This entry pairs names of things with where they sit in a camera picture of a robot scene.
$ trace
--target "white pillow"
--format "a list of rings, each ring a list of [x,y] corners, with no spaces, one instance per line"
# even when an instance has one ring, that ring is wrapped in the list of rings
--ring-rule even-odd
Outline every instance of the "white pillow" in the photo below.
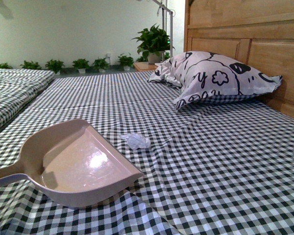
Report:
[[[282,82],[282,76],[268,77],[237,60],[210,52],[189,51],[170,61],[176,61],[177,66],[172,63],[169,68],[165,61],[148,81],[170,83],[175,78],[180,83],[175,110],[194,101],[226,103],[272,93]]]

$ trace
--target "mattress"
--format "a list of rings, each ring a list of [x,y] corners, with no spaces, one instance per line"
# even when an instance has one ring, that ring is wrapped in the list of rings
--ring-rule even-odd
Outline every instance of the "mattress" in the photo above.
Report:
[[[55,81],[0,132],[0,168],[42,128],[93,125],[145,175],[96,206],[63,207],[30,181],[0,188],[0,234],[294,234],[294,119],[257,100],[192,103],[150,72]],[[139,133],[148,149],[120,138]]]
[[[0,128],[52,81],[50,70],[0,69]]]

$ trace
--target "dustpan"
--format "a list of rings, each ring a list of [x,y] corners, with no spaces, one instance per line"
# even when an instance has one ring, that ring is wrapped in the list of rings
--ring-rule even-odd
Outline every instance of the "dustpan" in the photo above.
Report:
[[[63,206],[85,207],[143,175],[89,123],[74,119],[30,136],[19,160],[0,169],[0,187],[26,179]]]

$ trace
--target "plastic wrapper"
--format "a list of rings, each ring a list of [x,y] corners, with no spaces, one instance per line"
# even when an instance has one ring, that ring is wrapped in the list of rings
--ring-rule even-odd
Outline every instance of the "plastic wrapper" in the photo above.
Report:
[[[128,146],[133,150],[150,147],[150,139],[137,133],[120,135],[120,138],[126,140]]]

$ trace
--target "wooden bed frame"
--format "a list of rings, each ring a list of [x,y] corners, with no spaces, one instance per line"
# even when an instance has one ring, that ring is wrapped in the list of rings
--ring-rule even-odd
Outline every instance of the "wooden bed frame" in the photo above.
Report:
[[[259,99],[294,118],[294,0],[186,0],[184,51],[209,51],[283,75]]]

